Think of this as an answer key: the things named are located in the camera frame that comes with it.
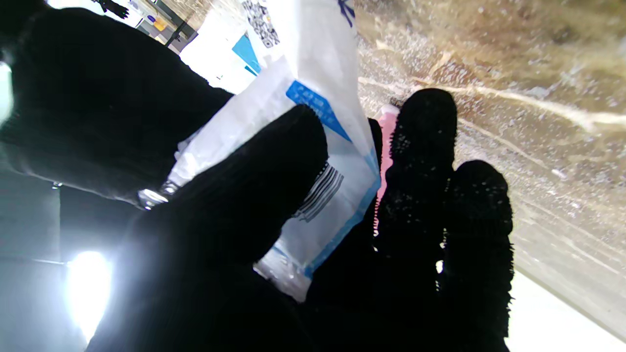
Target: gloved hand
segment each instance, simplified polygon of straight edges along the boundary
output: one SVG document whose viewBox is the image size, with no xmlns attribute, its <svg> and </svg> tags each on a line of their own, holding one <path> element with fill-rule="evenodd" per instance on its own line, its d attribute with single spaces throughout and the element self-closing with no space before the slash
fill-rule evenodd
<svg viewBox="0 0 626 352">
<path fill-rule="evenodd" d="M 125 19 L 128 17 L 128 9 L 122 5 L 114 3 L 112 0 L 93 0 L 94 2 L 100 4 L 102 11 L 106 12 L 109 10 L 118 16 L 121 19 Z"/>
<path fill-rule="evenodd" d="M 132 225 L 106 313 L 87 351 L 314 348 L 295 302 L 252 269 L 327 159 L 297 106 Z"/>
<path fill-rule="evenodd" d="M 456 114 L 452 96 L 437 89 L 418 91 L 403 105 L 377 235 L 372 203 L 315 272 L 307 295 L 310 306 L 367 312 L 373 324 L 356 331 L 323 317 L 328 323 L 311 324 L 316 336 L 412 342 L 440 351 L 507 350 L 513 278 L 508 187 L 479 160 L 453 170 Z M 380 138 L 380 128 L 371 126 Z"/>
</svg>

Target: pink bottle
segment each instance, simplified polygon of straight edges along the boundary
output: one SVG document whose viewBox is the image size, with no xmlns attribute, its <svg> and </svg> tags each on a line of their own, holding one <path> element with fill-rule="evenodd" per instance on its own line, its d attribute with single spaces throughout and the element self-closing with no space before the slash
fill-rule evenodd
<svg viewBox="0 0 626 352">
<path fill-rule="evenodd" d="M 400 109 L 391 104 L 383 105 L 378 111 L 374 119 L 378 120 L 378 124 L 382 130 L 382 160 L 381 160 L 381 188 L 376 195 L 376 212 L 378 212 L 378 204 L 382 199 L 382 195 L 385 194 L 387 189 L 387 181 L 385 180 L 385 173 L 387 169 L 393 164 L 391 160 L 391 135 L 396 129 L 396 118 L 400 113 Z M 374 236 L 378 235 L 378 216 L 374 219 Z"/>
</svg>

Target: light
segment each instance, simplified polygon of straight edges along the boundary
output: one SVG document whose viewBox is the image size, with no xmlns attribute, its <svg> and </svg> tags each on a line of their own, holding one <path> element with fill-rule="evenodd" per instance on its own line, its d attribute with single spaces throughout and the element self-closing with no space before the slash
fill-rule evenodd
<svg viewBox="0 0 626 352">
<path fill-rule="evenodd" d="M 105 312 L 111 289 L 111 269 L 102 254 L 83 252 L 68 263 L 68 299 L 71 315 L 87 342 Z"/>
</svg>

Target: barcode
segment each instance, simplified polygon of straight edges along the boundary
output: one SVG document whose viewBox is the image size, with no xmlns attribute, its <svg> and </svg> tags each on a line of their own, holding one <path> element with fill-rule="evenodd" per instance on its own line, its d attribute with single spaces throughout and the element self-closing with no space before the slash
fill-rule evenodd
<svg viewBox="0 0 626 352">
<path fill-rule="evenodd" d="M 317 176 L 311 191 L 304 199 L 304 203 L 295 213 L 295 217 L 306 222 L 314 219 L 332 196 L 337 193 L 343 181 L 344 176 L 330 164 L 326 163 L 320 175 Z"/>
</svg>

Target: white package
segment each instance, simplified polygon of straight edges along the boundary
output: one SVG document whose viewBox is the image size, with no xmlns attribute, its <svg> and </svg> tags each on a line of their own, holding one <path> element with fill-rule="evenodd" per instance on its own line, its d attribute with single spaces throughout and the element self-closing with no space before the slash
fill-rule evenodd
<svg viewBox="0 0 626 352">
<path fill-rule="evenodd" d="M 267 67 L 190 140 L 168 181 L 184 185 L 296 104 L 309 105 L 324 125 L 328 163 L 279 240 L 255 265 L 283 292 L 304 301 L 313 272 L 362 220 L 380 186 L 374 142 L 357 96 L 353 6 L 343 0 L 242 5 L 270 22 L 250 21 L 249 28 L 259 62 Z M 269 47 L 259 48 L 268 40 Z"/>
</svg>

